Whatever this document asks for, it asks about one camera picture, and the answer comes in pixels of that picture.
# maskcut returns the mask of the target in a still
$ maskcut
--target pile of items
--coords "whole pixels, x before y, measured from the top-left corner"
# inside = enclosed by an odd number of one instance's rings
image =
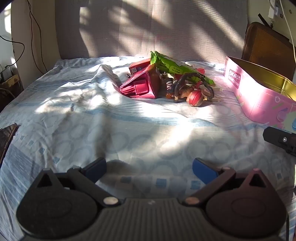
[[[120,86],[123,95],[131,98],[156,99],[162,84],[166,85],[166,98],[174,102],[187,101],[200,106],[203,101],[220,101],[216,91],[222,91],[214,81],[179,60],[151,51],[151,57],[129,66],[132,77]]]

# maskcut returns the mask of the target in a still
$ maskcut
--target red ball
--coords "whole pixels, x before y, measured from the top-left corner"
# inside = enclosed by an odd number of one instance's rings
[[[203,95],[200,90],[193,90],[190,95],[187,97],[187,102],[191,106],[200,106],[203,102]]]

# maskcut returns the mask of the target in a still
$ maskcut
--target white cable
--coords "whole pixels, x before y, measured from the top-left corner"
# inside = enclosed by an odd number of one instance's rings
[[[15,99],[15,96],[13,95],[13,93],[11,93],[8,89],[0,88],[0,90],[7,91]]]
[[[283,8],[283,4],[282,4],[281,0],[279,0],[279,2],[281,3],[281,9],[283,10],[283,15],[284,15],[284,18],[285,18],[285,20],[286,20],[286,23],[287,23],[287,26],[288,26],[288,29],[289,29],[289,32],[290,32],[291,41],[292,41],[292,45],[293,45],[294,60],[295,60],[295,64],[296,64],[296,53],[295,53],[295,46],[294,46],[294,41],[293,41],[293,37],[292,37],[292,33],[291,33],[291,29],[290,29],[290,26],[289,26],[289,24],[288,24],[288,21],[287,21],[286,15],[285,15],[285,11],[284,11],[284,8]]]
[[[270,7],[275,11],[276,9],[274,8],[274,6],[272,6],[270,0],[267,0],[269,2]]]

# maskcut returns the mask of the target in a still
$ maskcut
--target brown chair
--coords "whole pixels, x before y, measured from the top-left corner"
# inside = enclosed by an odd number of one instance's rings
[[[244,41],[242,59],[271,69],[292,81],[295,72],[293,45],[261,23],[251,23]]]

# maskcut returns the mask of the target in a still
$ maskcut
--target black wire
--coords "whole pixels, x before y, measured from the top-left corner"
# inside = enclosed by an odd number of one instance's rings
[[[12,40],[8,40],[8,39],[5,39],[3,38],[1,35],[0,35],[0,38],[2,38],[3,40],[7,41],[7,42],[11,42],[11,43],[17,43],[17,44],[21,44],[22,46],[24,46],[24,49],[22,50],[22,53],[21,55],[19,56],[19,58],[16,60],[16,62],[18,62],[18,60],[22,57],[24,51],[25,51],[25,45],[21,42],[17,42],[17,41],[12,41]],[[16,64],[16,62],[14,64],[10,64],[10,65],[6,65],[6,67],[10,67],[10,66],[13,66]]]
[[[289,241],[290,225],[289,225],[289,214],[286,221],[286,241]]]
[[[28,3],[28,6],[29,6],[29,11],[30,11],[29,15],[30,15],[30,19],[31,19],[31,50],[32,50],[32,56],[33,56],[33,60],[34,60],[34,63],[35,63],[35,65],[36,65],[37,69],[38,69],[42,74],[44,74],[44,73],[38,68],[38,66],[37,66],[37,64],[36,64],[36,61],[35,61],[34,53],[33,53],[33,20],[32,20],[32,17],[34,18],[34,20],[35,20],[35,22],[36,22],[36,24],[37,24],[37,26],[38,26],[38,28],[39,28],[39,33],[40,33],[41,60],[42,60],[43,66],[44,66],[44,68],[45,68],[45,70],[46,70],[46,72],[47,72],[47,68],[46,68],[46,66],[45,66],[45,64],[44,64],[44,61],[43,61],[43,55],[42,55],[42,38],[41,38],[41,29],[40,29],[40,26],[39,26],[39,24],[37,23],[37,21],[36,21],[34,15],[32,14],[32,11],[31,11],[31,4],[29,3],[29,0],[27,0],[27,3]]]

